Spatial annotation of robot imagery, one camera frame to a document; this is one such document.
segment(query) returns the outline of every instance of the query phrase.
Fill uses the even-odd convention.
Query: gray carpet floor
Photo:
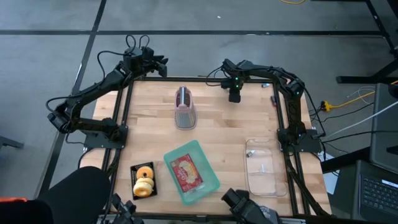
[[[373,2],[397,43],[397,19],[386,1]],[[95,0],[3,0],[0,31],[91,30],[99,6],[100,1]],[[278,0],[115,0],[106,3],[99,30],[377,30],[377,25],[363,2],[307,0],[289,5]],[[0,34],[0,135],[25,143],[23,149],[0,150],[0,197],[33,198],[56,135],[44,103],[70,93],[89,37]],[[386,41],[379,37],[152,35],[149,46],[170,59],[170,76],[207,75],[224,58],[283,67],[305,82],[317,106],[321,100],[343,103],[363,86],[339,85],[336,76],[372,75],[393,59]],[[96,61],[100,50],[122,52],[125,48],[123,35],[97,35],[81,88],[101,80]],[[110,71],[121,58],[102,55],[101,59]],[[364,105],[357,101],[320,116],[343,114]],[[88,105],[82,117],[90,118],[94,107],[95,103]],[[328,121],[325,129],[332,133],[372,112],[370,106],[355,115]],[[320,129],[318,123],[313,125]],[[367,122],[341,135],[370,129]],[[71,140],[82,141],[84,136],[72,134]],[[334,145],[351,152],[369,146],[369,142],[369,136],[362,135]],[[342,155],[327,149],[333,156]],[[81,146],[63,144],[52,184],[76,169],[81,154]]]

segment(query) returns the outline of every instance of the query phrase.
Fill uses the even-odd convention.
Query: laptop keyboard
[[[398,215],[398,188],[381,180],[362,178],[362,204]]]

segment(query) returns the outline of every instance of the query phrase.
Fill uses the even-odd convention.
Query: donut box
[[[137,195],[134,194],[133,187],[137,183],[137,171],[141,167],[145,167],[145,166],[150,167],[153,170],[154,177],[152,178],[152,180],[154,181],[154,186],[152,188],[152,193],[149,196],[138,197]],[[148,197],[152,197],[152,196],[157,195],[156,179],[155,179],[155,167],[154,167],[154,163],[153,162],[146,162],[146,163],[143,163],[143,164],[138,164],[138,165],[131,166],[130,167],[130,173],[131,173],[131,189],[132,189],[132,199],[133,200],[139,200],[139,199],[148,198]]]

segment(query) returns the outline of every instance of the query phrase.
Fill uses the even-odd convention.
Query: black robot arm
[[[230,77],[221,82],[222,88],[229,88],[229,101],[239,103],[241,101],[240,91],[244,82],[250,79],[250,76],[271,79],[279,92],[284,96],[289,127],[278,129],[278,138],[284,150],[292,151],[289,146],[298,146],[307,134],[314,140],[319,137],[315,130],[306,130],[301,118],[300,99],[305,88],[304,82],[293,73],[286,72],[283,68],[254,65],[252,62],[243,60],[235,65],[228,59],[225,59],[221,70]]]
[[[155,56],[149,47],[130,47],[124,52],[123,61],[101,82],[66,97],[47,118],[61,133],[68,134],[76,130],[85,133],[88,147],[122,148],[126,141],[126,126],[118,126],[111,118],[102,121],[80,118],[81,110],[88,103],[111,91],[123,89],[154,70],[160,76],[167,77],[167,61],[162,55]]]

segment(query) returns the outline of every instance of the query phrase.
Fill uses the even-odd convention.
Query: clear plastic tray
[[[194,140],[164,155],[184,205],[217,190],[220,182],[199,142]]]
[[[246,187],[255,196],[284,196],[287,193],[280,142],[249,139],[244,150]]]

